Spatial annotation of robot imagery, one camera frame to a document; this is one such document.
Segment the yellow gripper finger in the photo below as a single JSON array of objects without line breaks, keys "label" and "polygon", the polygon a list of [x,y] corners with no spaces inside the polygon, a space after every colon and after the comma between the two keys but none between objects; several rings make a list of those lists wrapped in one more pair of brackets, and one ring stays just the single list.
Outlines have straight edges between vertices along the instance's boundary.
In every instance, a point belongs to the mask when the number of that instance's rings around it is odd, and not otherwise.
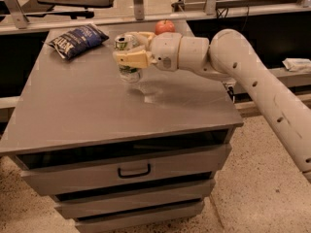
[{"label": "yellow gripper finger", "polygon": [[156,36],[154,32],[130,32],[130,35],[133,35],[140,46],[144,46],[146,49],[150,47],[151,41]]},{"label": "yellow gripper finger", "polygon": [[113,57],[121,66],[128,66],[130,68],[147,68],[153,64],[153,57],[149,51],[114,51]]}]

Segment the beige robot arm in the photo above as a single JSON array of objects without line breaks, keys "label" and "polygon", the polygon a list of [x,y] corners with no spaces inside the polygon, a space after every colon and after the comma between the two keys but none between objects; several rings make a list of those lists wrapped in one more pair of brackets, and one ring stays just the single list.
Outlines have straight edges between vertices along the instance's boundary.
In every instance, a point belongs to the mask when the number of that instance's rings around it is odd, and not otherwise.
[{"label": "beige robot arm", "polygon": [[176,32],[126,32],[115,38],[113,57],[123,70],[155,66],[238,82],[311,182],[311,110],[270,73],[241,33],[225,29],[209,40]]}]

